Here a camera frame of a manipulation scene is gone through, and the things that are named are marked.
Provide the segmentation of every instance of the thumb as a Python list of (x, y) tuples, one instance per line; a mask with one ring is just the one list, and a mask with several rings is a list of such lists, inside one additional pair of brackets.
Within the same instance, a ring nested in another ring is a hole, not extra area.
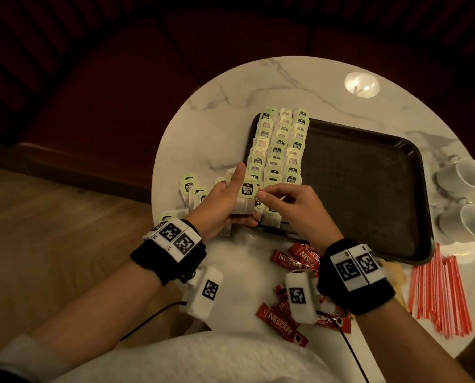
[(234, 196), (239, 194), (241, 186), (243, 185), (243, 181), (245, 180), (245, 174), (246, 165), (240, 162), (238, 165), (236, 165), (232, 179), (230, 180), (229, 186), (227, 187), (228, 193), (231, 193)]
[(256, 196), (261, 202), (263, 202), (266, 205), (266, 207), (280, 212), (281, 215), (287, 212), (289, 206), (291, 205), (286, 202), (283, 202), (282, 200), (277, 198), (275, 195), (272, 195), (271, 193), (267, 193), (264, 191), (257, 192)]

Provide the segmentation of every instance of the wooden floor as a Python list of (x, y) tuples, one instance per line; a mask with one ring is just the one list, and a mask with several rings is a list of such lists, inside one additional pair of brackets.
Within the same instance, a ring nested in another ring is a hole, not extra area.
[[(126, 262), (152, 225), (149, 204), (0, 169), (0, 348)], [(170, 283), (132, 327), (180, 298)], [(181, 335), (190, 324), (172, 308), (120, 346)], [(458, 361), (475, 378), (475, 339)]]

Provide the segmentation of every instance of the person's left hand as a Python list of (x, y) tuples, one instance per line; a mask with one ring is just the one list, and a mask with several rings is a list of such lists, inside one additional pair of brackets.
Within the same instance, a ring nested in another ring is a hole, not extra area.
[(235, 169), (229, 186), (225, 182), (216, 184), (209, 195), (184, 219), (195, 226), (202, 240), (215, 237), (231, 223), (254, 227), (257, 221), (252, 215), (230, 215), (236, 206), (238, 193), (245, 180), (246, 166), (240, 162)]

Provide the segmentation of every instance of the black plastic tray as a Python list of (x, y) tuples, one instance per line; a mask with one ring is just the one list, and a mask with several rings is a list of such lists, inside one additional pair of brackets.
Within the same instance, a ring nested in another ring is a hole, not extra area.
[[(246, 163), (257, 128), (254, 118)], [(344, 236), (382, 258), (424, 264), (434, 253), (422, 156), (401, 137), (310, 118), (301, 163), (310, 185)], [(254, 229), (300, 239), (285, 222)]]

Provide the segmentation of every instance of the person's right hand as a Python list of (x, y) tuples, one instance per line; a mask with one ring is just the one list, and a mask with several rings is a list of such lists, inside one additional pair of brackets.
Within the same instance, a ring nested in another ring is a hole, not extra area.
[(309, 185), (276, 184), (257, 192), (257, 198), (280, 213), (282, 219), (322, 255), (343, 238), (339, 228)]

